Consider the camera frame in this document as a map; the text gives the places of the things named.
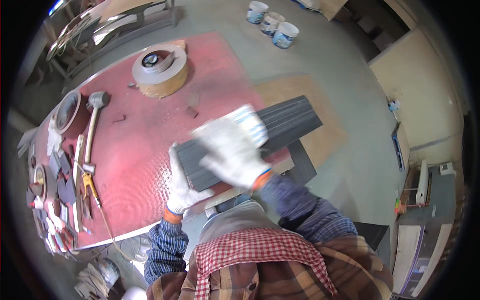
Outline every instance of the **person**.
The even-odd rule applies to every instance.
[[[274,174],[235,123],[217,119],[193,132],[208,149],[200,165],[224,182],[259,192],[281,219],[272,222],[249,196],[212,214],[189,260],[184,211],[211,190],[189,187],[174,149],[165,215],[150,230],[144,276],[148,299],[388,299],[389,269],[326,199]]]

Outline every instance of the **plastic bucket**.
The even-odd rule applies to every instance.
[[[252,24],[260,24],[264,18],[268,5],[258,1],[250,2],[247,12],[247,21]]]
[[[281,22],[273,36],[272,42],[281,49],[287,49],[299,32],[299,29],[295,25],[288,22]]]
[[[264,16],[264,20],[262,23],[260,23],[260,30],[272,37],[275,34],[276,29],[278,28],[278,25],[285,21],[285,18],[276,12],[267,12]]]

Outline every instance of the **glove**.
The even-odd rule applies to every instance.
[[[271,168],[250,137],[230,119],[213,120],[192,134],[209,151],[200,166],[230,185],[251,189],[255,180]]]
[[[175,150],[176,145],[177,144],[174,143],[168,150],[170,167],[172,168],[172,181],[169,186],[170,196],[167,201],[167,209],[175,215],[183,215],[187,208],[206,198],[212,197],[215,193],[211,189],[197,192],[190,188],[177,151]]]

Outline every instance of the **red checkered cloth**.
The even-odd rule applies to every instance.
[[[309,265],[325,288],[337,290],[328,276],[324,258],[301,236],[272,228],[248,228],[227,233],[195,247],[198,282],[195,298],[210,297],[210,274],[234,264],[297,262]]]

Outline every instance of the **workbench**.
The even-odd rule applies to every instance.
[[[250,103],[256,110],[265,107],[241,62],[219,32],[184,40],[188,78],[185,85],[170,96],[148,98],[128,87],[134,82],[133,63],[144,49],[115,62],[78,87],[86,96],[97,91],[107,91],[111,96],[97,120],[91,163],[96,165],[93,180],[116,240],[148,232],[161,220],[171,176],[168,148],[174,142],[191,139],[191,130],[244,104]],[[185,112],[192,95],[199,99],[196,118]],[[49,117],[35,137],[36,161],[44,165],[48,165],[48,120]],[[76,140],[66,139],[62,148],[67,151],[69,145],[76,147]],[[277,171],[293,166],[286,148],[270,160]],[[243,192],[224,183],[215,186],[214,190],[214,198],[187,215],[200,213],[206,207]],[[88,200],[92,219],[83,219],[83,224],[91,234],[78,233],[77,249],[111,242],[95,201]],[[69,223],[74,228],[70,205],[69,215]]]

